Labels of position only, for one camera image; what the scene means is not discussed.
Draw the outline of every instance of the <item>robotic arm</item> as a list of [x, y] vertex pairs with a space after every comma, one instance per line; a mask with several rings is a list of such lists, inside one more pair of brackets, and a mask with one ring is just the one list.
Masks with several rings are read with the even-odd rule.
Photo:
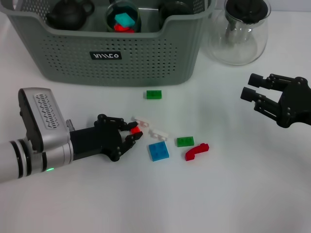
[[24, 139], [0, 144], [0, 183], [70, 164], [95, 154], [116, 162], [133, 147], [142, 132], [122, 141], [119, 131], [130, 131], [137, 122], [98, 115], [94, 127], [75, 131], [64, 121], [53, 93], [45, 88], [18, 92], [20, 115], [27, 133]]
[[295, 122], [311, 125], [311, 89], [308, 81], [301, 77], [288, 78], [271, 74], [267, 79], [257, 74], [251, 74], [248, 84], [281, 91], [278, 103], [244, 87], [241, 99], [255, 102], [255, 111], [275, 120], [283, 128], [290, 127]]

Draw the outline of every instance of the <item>vent grille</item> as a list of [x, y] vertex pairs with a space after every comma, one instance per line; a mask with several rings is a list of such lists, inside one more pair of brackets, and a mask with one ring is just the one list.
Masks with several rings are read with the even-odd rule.
[[[178, 49], [166, 39], [82, 39], [47, 36], [39, 43], [47, 65], [77, 79], [165, 79], [177, 70]], [[94, 61], [90, 51], [120, 51], [122, 60]]]
[[48, 0], [24, 0], [20, 11], [34, 12], [46, 22], [46, 14], [50, 12]]
[[198, 14], [204, 12], [205, 9], [204, 0], [193, 0], [193, 13]]
[[47, 129], [57, 129], [59, 123], [50, 104], [48, 96], [45, 94], [36, 94], [35, 101]]

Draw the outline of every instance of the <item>clear glass cup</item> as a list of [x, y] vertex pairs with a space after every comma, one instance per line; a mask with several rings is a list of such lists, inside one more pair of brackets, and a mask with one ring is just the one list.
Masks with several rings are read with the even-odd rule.
[[258, 23], [246, 24], [234, 18], [225, 9], [217, 16], [212, 25], [208, 48], [210, 53], [219, 61], [230, 65], [246, 65], [258, 59], [267, 44], [268, 24], [271, 6], [268, 7], [266, 17]]
[[127, 13], [134, 21], [135, 25], [131, 27], [134, 32], [141, 31], [141, 18], [139, 9], [131, 0], [112, 0], [112, 4], [107, 8], [105, 14], [105, 24], [108, 32], [115, 32], [115, 16], [117, 14]]

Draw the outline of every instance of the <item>red curved lego piece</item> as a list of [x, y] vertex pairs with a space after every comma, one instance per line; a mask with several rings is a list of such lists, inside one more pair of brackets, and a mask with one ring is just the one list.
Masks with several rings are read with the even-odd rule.
[[202, 143], [201, 145], [189, 150], [185, 155], [185, 159], [186, 161], [193, 160], [196, 154], [206, 152], [208, 150], [209, 150], [208, 144]]

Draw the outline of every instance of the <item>black lid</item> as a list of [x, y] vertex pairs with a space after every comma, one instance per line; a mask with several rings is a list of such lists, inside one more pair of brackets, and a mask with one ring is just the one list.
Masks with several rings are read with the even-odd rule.
[[263, 0], [228, 0], [227, 12], [246, 24], [258, 23], [268, 14], [268, 6]]

